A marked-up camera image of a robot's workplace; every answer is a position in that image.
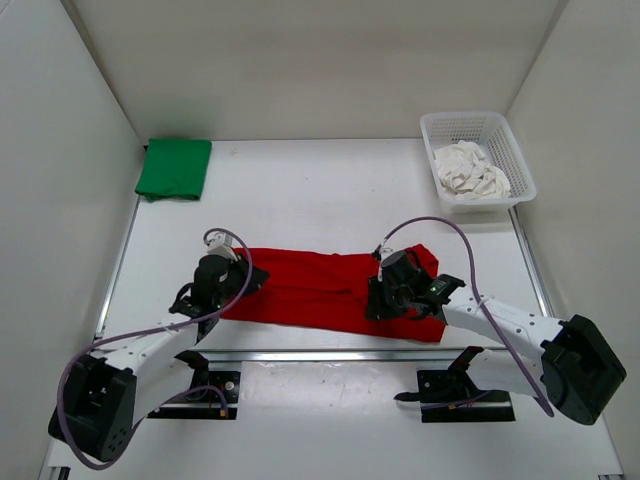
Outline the red t shirt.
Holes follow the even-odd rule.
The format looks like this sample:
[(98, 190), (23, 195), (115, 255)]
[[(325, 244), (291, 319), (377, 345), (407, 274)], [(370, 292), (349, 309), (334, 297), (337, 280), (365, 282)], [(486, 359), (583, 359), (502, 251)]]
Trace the red t shirt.
[(270, 274), (264, 286), (228, 310), (227, 320), (306, 327), (438, 343), (445, 324), (427, 317), (369, 320), (368, 280), (378, 264), (366, 253), (323, 254), (252, 248), (254, 265)]

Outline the green t shirt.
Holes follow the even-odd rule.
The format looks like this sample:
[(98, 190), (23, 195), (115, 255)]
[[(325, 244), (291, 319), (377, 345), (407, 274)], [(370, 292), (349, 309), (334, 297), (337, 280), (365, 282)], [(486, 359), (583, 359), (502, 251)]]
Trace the green t shirt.
[(212, 142), (200, 139), (149, 140), (135, 193), (148, 202), (201, 198)]

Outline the white cloth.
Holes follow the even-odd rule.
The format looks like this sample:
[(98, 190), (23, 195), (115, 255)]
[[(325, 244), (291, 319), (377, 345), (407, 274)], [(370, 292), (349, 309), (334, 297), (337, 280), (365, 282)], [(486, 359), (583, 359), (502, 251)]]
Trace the white cloth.
[(511, 184), (492, 165), (475, 142), (459, 140), (434, 151), (436, 172), (442, 187), (457, 200), (508, 198)]

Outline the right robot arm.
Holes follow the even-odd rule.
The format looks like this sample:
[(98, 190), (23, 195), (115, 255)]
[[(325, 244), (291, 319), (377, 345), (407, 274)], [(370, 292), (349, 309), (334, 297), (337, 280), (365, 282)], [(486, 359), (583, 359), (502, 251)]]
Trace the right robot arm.
[(379, 249), (366, 316), (389, 323), (437, 320), (501, 344), (468, 346), (420, 394), (401, 401), (463, 405), (494, 392), (530, 396), (581, 425), (594, 424), (626, 379), (621, 361), (590, 319), (536, 315), (476, 293), (456, 277), (427, 273), (409, 249)]

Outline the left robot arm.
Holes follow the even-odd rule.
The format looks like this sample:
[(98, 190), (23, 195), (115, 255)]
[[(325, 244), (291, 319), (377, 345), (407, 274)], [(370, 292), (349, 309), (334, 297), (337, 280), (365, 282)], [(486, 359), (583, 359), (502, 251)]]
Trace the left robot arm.
[(102, 468), (126, 449), (136, 427), (163, 404), (196, 401), (220, 390), (195, 346), (219, 321), (219, 310), (260, 291), (270, 275), (248, 257), (221, 247), (199, 260), (168, 317), (120, 348), (72, 361), (49, 421), (49, 435), (74, 445)]

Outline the white plastic basket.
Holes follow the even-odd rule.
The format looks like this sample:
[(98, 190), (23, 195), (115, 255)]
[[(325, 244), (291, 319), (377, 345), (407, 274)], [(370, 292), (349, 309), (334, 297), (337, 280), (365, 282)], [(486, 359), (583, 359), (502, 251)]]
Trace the white plastic basket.
[(529, 168), (503, 115), (425, 114), (420, 127), (443, 211), (498, 212), (536, 197)]

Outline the aluminium table edge rail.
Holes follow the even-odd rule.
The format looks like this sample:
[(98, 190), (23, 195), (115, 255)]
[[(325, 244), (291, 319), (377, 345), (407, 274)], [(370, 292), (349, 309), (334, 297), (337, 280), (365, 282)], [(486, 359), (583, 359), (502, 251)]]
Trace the aluminium table edge rail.
[(209, 363), (340, 363), (340, 362), (444, 362), (451, 363), (462, 349), (366, 350), (200, 350)]

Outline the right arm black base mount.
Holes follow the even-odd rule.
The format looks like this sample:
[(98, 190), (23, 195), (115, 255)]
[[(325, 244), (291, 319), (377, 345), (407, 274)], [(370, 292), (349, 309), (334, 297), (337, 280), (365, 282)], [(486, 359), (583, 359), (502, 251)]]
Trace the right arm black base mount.
[(401, 392), (394, 400), (418, 403), (422, 423), (513, 422), (510, 394), (480, 390), (468, 375), (471, 361), (481, 347), (467, 347), (445, 370), (418, 370), (416, 392)]

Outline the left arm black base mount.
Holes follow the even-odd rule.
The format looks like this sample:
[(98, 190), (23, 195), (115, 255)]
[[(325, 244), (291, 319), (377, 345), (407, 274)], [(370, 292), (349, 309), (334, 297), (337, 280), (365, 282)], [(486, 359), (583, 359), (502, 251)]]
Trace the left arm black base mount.
[(149, 419), (236, 420), (241, 386), (239, 367), (214, 367), (201, 353), (185, 351), (176, 356), (191, 373), (188, 387), (154, 409)]

